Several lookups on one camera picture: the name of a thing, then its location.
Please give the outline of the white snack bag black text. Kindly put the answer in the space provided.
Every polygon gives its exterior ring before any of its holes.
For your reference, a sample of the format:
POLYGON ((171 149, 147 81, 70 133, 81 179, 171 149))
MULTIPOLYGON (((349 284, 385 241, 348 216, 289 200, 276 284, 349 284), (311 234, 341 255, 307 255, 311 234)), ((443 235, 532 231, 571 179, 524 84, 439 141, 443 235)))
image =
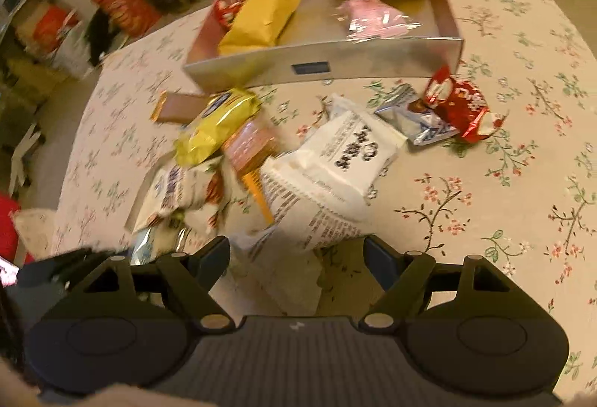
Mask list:
POLYGON ((307 253, 360 235, 369 192, 407 137, 364 107, 331 96, 328 121, 292 152, 269 157, 259 170, 274 223, 235 234, 231 243, 254 262, 307 253))

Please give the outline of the orange patterned bag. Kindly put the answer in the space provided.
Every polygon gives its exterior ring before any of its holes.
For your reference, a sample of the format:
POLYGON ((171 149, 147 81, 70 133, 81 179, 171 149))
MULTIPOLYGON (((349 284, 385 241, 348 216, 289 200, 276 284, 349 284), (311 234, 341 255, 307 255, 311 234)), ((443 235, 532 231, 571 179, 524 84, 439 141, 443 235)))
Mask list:
POLYGON ((144 36, 159 22, 161 13, 146 0, 92 0, 131 38, 144 36))

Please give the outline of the yellow biscuit packet blue logo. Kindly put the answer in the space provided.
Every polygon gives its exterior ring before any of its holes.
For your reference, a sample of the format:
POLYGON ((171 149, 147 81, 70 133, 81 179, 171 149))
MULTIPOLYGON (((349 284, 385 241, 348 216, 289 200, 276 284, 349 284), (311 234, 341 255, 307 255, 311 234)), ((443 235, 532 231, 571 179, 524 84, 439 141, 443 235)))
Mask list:
POLYGON ((179 166, 203 163, 261 108, 258 97, 249 91, 232 89, 213 97, 199 116, 175 141, 179 166))

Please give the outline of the floral tablecloth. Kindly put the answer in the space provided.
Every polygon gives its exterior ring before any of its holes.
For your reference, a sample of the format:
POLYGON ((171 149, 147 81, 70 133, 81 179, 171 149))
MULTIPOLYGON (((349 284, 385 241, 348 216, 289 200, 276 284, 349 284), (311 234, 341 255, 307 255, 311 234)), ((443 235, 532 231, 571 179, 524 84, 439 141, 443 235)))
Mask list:
MULTIPOLYGON (((555 0, 450 0, 465 40, 457 74, 501 130, 467 147, 404 149, 368 195, 368 229, 398 250, 483 256, 561 326, 560 398, 596 390, 596 59, 555 0)), ((147 171, 179 128, 151 115, 191 93, 196 11, 107 57, 74 138, 51 248, 121 248, 147 171)))

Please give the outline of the silver blue snack packet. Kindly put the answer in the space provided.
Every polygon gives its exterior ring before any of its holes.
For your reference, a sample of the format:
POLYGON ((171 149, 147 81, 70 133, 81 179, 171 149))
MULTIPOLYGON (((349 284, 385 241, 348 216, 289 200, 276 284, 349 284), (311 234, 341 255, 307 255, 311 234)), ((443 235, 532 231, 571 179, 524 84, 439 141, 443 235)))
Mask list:
POLYGON ((414 146, 455 137, 458 130, 426 107, 409 84, 402 84, 374 114, 405 135, 414 146))

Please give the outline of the brown wafer packet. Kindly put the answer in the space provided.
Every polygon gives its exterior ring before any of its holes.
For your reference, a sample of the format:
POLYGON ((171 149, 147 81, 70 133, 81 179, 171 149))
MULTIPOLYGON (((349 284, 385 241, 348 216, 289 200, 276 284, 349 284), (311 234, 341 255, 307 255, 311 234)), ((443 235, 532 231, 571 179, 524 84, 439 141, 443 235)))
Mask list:
POLYGON ((152 122, 185 125, 206 109, 209 96, 164 92, 151 115, 152 122))

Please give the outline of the pink snack packet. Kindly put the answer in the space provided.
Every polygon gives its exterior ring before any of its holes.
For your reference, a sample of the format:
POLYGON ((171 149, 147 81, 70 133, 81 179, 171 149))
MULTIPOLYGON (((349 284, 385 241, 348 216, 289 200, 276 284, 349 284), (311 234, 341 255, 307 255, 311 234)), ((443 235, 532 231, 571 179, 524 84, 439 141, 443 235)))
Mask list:
POLYGON ((336 15, 346 26, 349 40, 402 37, 422 26, 381 0, 347 0, 337 7, 336 15))

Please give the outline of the white brown snack packet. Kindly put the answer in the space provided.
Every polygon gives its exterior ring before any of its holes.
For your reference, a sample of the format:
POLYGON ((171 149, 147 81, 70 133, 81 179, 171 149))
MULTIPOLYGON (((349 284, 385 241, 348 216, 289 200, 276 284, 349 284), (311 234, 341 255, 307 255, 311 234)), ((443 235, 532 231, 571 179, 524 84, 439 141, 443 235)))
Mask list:
POLYGON ((142 181, 125 222, 129 262, 141 266, 167 253, 192 256, 218 235, 228 199, 219 156, 190 168, 179 166, 171 153, 162 156, 142 181))

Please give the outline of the pink cardboard box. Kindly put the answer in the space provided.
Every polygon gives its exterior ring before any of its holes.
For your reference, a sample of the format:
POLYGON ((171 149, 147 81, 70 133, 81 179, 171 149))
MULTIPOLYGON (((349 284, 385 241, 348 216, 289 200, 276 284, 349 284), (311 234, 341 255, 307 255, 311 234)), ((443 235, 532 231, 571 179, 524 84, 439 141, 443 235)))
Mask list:
POLYGON ((429 78, 441 66, 456 71, 465 40, 449 0, 388 0, 417 27, 404 36, 350 40, 338 7, 348 0, 301 0, 276 46, 219 55, 224 28, 209 10, 184 70, 200 90, 289 84, 316 79, 429 78))

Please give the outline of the ribbed yellow snack bag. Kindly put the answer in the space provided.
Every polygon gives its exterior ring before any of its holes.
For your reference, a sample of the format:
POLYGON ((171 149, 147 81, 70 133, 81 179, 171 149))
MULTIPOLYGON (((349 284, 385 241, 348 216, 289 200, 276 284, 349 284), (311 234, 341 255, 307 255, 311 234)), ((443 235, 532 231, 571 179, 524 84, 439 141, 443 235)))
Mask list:
POLYGON ((246 0, 218 45, 220 56, 270 48, 301 0, 246 0))

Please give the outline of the small red snack packet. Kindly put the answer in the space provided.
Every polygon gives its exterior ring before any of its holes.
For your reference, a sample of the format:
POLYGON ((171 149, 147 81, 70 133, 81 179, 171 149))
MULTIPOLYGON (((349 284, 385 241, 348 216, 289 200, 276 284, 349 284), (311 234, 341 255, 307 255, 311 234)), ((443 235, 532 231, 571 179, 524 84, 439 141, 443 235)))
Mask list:
POLYGON ((217 0, 215 3, 215 15, 219 25, 226 31, 229 31, 245 2, 246 0, 217 0))

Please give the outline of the clear cracker packet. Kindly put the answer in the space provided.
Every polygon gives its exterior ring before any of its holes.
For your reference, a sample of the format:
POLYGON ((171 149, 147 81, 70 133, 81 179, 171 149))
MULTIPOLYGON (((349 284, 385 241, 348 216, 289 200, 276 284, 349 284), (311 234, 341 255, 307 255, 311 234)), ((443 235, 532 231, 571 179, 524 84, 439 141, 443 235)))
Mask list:
POLYGON ((223 151, 266 223, 273 224, 274 217, 264 195, 260 170, 266 159, 279 154, 280 145, 268 120, 260 114, 248 119, 224 143, 223 151))

